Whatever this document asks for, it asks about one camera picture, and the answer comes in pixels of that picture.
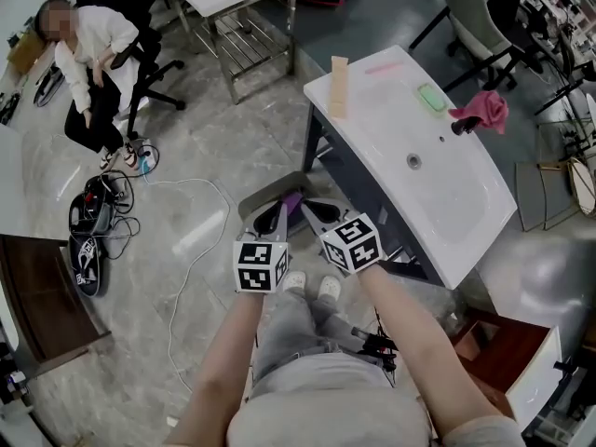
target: hand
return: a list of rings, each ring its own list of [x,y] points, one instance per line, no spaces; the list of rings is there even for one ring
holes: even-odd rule
[[[96,86],[99,86],[100,88],[103,88],[103,69],[102,66],[100,65],[100,62],[95,60],[93,62],[93,83],[96,84]]]
[[[87,126],[87,129],[89,129],[91,127],[91,112],[89,109],[86,109],[85,111],[83,111],[83,116],[85,117],[85,126]]]

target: white shoe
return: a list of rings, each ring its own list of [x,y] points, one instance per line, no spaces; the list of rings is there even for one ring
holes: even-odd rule
[[[102,159],[100,160],[100,170],[105,172],[114,166],[115,160],[118,157],[118,152],[109,152],[105,147],[102,149]]]
[[[331,296],[335,301],[339,300],[339,294],[342,292],[342,284],[336,277],[327,276],[320,282],[318,288],[318,298],[323,295]]]
[[[306,273],[305,272],[290,272],[283,278],[281,284],[282,291],[289,290],[290,288],[297,288],[304,290],[306,286]]]
[[[122,154],[124,162],[127,166],[129,166],[133,170],[139,168],[139,158],[130,142],[124,143],[124,145],[120,148],[120,153]]]

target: drain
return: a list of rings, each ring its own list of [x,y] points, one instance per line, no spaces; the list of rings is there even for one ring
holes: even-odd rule
[[[420,169],[420,166],[422,166],[422,159],[418,154],[408,154],[406,161],[408,162],[410,169],[417,170]]]

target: cardboard box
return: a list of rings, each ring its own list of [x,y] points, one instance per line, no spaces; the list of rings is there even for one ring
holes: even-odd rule
[[[33,30],[28,30],[8,53],[7,60],[22,75],[27,75],[35,61],[44,53],[46,45]]]

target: white sink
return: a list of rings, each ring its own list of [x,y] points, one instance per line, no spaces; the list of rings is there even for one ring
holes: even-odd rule
[[[391,47],[349,64],[346,119],[327,113],[329,75],[305,94],[386,192],[445,286],[455,288],[517,207],[478,137],[456,136],[454,119],[421,101],[424,84],[454,107],[403,49]]]

